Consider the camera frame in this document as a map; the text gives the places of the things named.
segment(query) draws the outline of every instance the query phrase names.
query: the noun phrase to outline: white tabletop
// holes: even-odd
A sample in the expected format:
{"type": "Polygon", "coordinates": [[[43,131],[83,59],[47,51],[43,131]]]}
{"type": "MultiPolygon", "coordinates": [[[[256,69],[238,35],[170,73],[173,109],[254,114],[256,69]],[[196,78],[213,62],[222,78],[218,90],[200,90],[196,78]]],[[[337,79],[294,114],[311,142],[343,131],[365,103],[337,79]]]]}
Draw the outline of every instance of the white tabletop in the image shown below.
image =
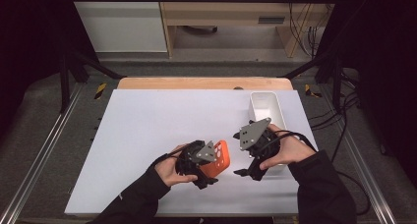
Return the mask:
{"type": "MultiPolygon", "coordinates": [[[[288,130],[315,146],[298,92],[276,93],[288,130]]],[[[231,164],[214,185],[172,187],[157,216],[272,216],[297,213],[298,184],[288,168],[260,182],[233,171],[248,168],[233,135],[249,123],[250,93],[227,89],[115,89],[65,213],[100,213],[163,153],[194,140],[226,140],[231,164]]]]}

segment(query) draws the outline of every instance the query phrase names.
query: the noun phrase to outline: black cable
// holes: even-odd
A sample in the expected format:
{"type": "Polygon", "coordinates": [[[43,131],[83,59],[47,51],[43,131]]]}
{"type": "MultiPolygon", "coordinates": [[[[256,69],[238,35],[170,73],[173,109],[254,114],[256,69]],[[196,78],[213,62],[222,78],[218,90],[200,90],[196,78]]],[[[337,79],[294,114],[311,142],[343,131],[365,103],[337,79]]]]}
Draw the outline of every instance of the black cable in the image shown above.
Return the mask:
{"type": "Polygon", "coordinates": [[[174,150],[174,151],[172,151],[172,152],[170,152],[170,153],[166,153],[165,154],[165,157],[166,158],[168,158],[168,157],[175,157],[175,156],[173,156],[175,153],[177,153],[177,152],[180,152],[180,151],[182,151],[182,150],[184,150],[185,148],[187,148],[188,146],[190,146],[191,144],[190,143],[187,143],[186,145],[184,145],[184,146],[182,146],[182,147],[180,147],[180,148],[178,148],[178,149],[176,149],[176,150],[174,150]]]}
{"type": "Polygon", "coordinates": [[[180,157],[177,157],[177,156],[167,156],[166,158],[170,158],[170,157],[176,158],[176,159],[181,160],[181,161],[186,161],[186,159],[180,158],[180,157]]]}
{"type": "Polygon", "coordinates": [[[367,213],[371,209],[371,200],[369,198],[368,193],[365,191],[365,188],[362,186],[362,184],[360,184],[356,179],[352,178],[351,176],[349,176],[345,173],[342,173],[342,172],[339,172],[339,171],[336,171],[336,172],[337,172],[337,174],[339,174],[339,175],[351,180],[353,183],[355,183],[362,190],[363,194],[365,195],[365,198],[366,198],[366,201],[367,201],[365,210],[360,211],[360,212],[356,212],[356,215],[360,216],[360,215],[364,215],[365,213],[367,213]]]}
{"type": "Polygon", "coordinates": [[[261,148],[259,148],[259,151],[263,151],[264,149],[268,148],[268,146],[272,143],[275,143],[281,139],[287,138],[287,137],[292,137],[292,136],[296,136],[299,138],[299,140],[303,141],[307,146],[309,146],[313,151],[317,152],[316,149],[313,147],[313,145],[310,143],[310,141],[307,139],[306,136],[299,134],[299,133],[294,133],[291,131],[287,131],[287,130],[279,130],[279,131],[275,131],[273,132],[274,134],[276,133],[286,133],[282,136],[277,136],[277,138],[275,138],[274,140],[269,141],[268,143],[264,144],[261,148]]]}
{"type": "MultiPolygon", "coordinates": [[[[348,109],[350,109],[353,105],[355,105],[355,104],[357,103],[357,101],[356,101],[357,99],[358,99],[358,97],[354,97],[354,98],[350,99],[350,100],[346,103],[347,105],[344,105],[344,106],[341,108],[341,110],[343,110],[343,111],[347,111],[348,109]]],[[[320,124],[317,124],[317,125],[311,126],[310,128],[312,129],[312,131],[315,131],[315,130],[320,130],[320,129],[324,129],[324,128],[326,128],[326,127],[329,127],[329,126],[333,125],[334,123],[336,123],[336,122],[340,121],[341,117],[340,117],[340,118],[338,118],[336,121],[332,122],[332,123],[331,123],[331,124],[329,124],[329,125],[326,125],[326,126],[324,126],[324,127],[318,128],[319,126],[324,125],[325,123],[329,122],[331,119],[333,119],[333,118],[334,118],[334,117],[336,117],[336,116],[340,116],[340,114],[335,113],[335,114],[333,114],[330,118],[326,119],[324,122],[321,122],[320,124]]]]}
{"type": "MultiPolygon", "coordinates": [[[[332,157],[331,157],[331,163],[333,163],[334,162],[334,158],[336,157],[336,155],[337,155],[337,152],[338,152],[338,150],[340,149],[340,145],[341,145],[341,141],[342,141],[342,139],[343,139],[343,136],[344,136],[344,134],[345,134],[345,132],[346,132],[346,128],[347,128],[347,114],[346,114],[346,111],[347,111],[347,98],[348,98],[348,96],[346,96],[346,98],[344,99],[344,101],[343,101],[343,107],[342,107],[342,109],[343,110],[341,110],[341,112],[342,112],[342,118],[344,119],[344,125],[343,125],[343,130],[342,130],[342,132],[341,132],[341,135],[340,135],[340,137],[339,137],[339,140],[338,140],[338,142],[337,142],[337,145],[336,145],[336,148],[335,148],[335,150],[334,150],[334,152],[333,152],[333,155],[332,155],[332,157]]],[[[344,176],[344,177],[346,177],[347,179],[349,179],[349,180],[351,180],[352,182],[354,182],[361,190],[362,190],[362,192],[363,192],[363,194],[365,195],[365,197],[366,197],[366,200],[367,200],[367,206],[365,207],[365,210],[363,210],[363,211],[360,211],[360,212],[356,212],[356,215],[363,215],[363,214],[365,214],[365,213],[367,213],[369,210],[370,210],[370,208],[371,208],[371,201],[370,201],[370,198],[369,198],[369,195],[368,195],[368,193],[365,191],[365,188],[357,181],[357,180],[355,180],[354,178],[352,178],[352,177],[350,177],[350,176],[348,176],[347,174],[344,174],[344,173],[342,173],[342,172],[338,172],[337,171],[337,173],[338,174],[340,174],[340,175],[342,175],[342,176],[344,176]]]]}
{"type": "Polygon", "coordinates": [[[291,30],[291,33],[294,36],[295,40],[301,46],[302,43],[301,43],[301,38],[300,38],[300,32],[297,30],[294,19],[292,17],[292,3],[288,3],[288,6],[289,6],[289,29],[291,30]]]}
{"type": "Polygon", "coordinates": [[[301,15],[303,14],[304,10],[306,9],[306,7],[307,7],[308,5],[310,5],[310,4],[309,4],[309,3],[307,3],[307,4],[305,4],[305,5],[303,6],[303,9],[301,9],[300,14],[298,14],[298,17],[297,17],[297,20],[296,20],[296,22],[297,22],[297,26],[298,26],[298,28],[300,28],[300,30],[301,30],[301,27],[300,27],[300,25],[298,24],[298,21],[300,20],[301,15]]]}
{"type": "Polygon", "coordinates": [[[316,34],[317,34],[317,29],[315,28],[314,30],[313,30],[313,32],[312,32],[312,40],[313,40],[313,42],[311,43],[311,48],[312,48],[312,58],[314,58],[316,55],[315,55],[315,53],[314,53],[314,50],[315,50],[315,48],[316,48],[316,34]]]}
{"type": "Polygon", "coordinates": [[[329,113],[331,113],[333,110],[332,109],[330,109],[328,112],[326,112],[325,114],[323,114],[323,115],[320,115],[320,116],[315,116],[315,117],[313,117],[313,118],[309,118],[308,120],[313,120],[313,119],[318,119],[318,118],[323,118],[323,117],[325,117],[325,115],[327,115],[327,114],[329,114],[329,113]]]}

